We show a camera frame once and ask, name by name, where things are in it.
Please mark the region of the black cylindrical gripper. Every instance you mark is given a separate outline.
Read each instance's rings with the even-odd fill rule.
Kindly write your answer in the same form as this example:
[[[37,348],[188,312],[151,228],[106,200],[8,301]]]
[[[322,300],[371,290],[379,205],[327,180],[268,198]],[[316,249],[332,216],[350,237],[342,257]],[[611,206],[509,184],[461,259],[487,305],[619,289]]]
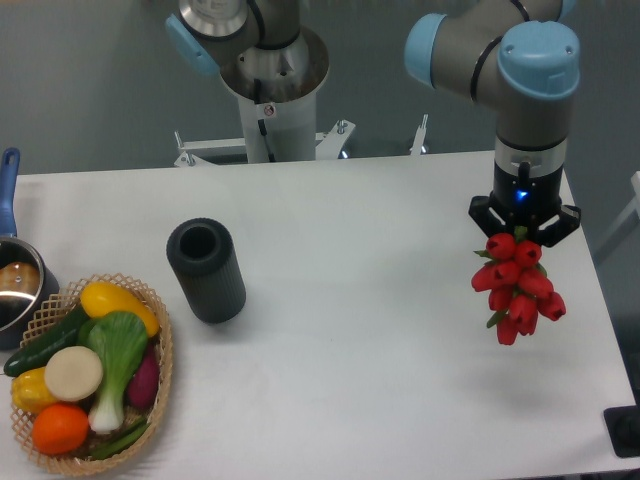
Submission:
[[[515,223],[543,223],[534,241],[551,248],[576,231],[582,211],[561,205],[565,142],[545,150],[522,150],[501,140],[495,144],[492,194],[471,198],[468,213],[486,236],[513,234]]]

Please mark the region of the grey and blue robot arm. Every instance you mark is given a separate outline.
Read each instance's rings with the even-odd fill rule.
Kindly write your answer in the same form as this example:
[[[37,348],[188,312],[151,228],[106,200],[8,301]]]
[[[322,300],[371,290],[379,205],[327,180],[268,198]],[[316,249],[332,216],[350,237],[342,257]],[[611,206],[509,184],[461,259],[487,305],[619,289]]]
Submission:
[[[415,80],[497,116],[490,194],[469,213],[487,235],[524,233],[545,247],[580,225],[560,197],[580,44],[563,23],[569,1],[482,1],[458,17],[428,14],[411,28],[404,66]],[[182,1],[165,22],[191,68],[235,96],[252,163],[332,159],[351,125],[316,131],[328,51],[302,26],[295,1]]]

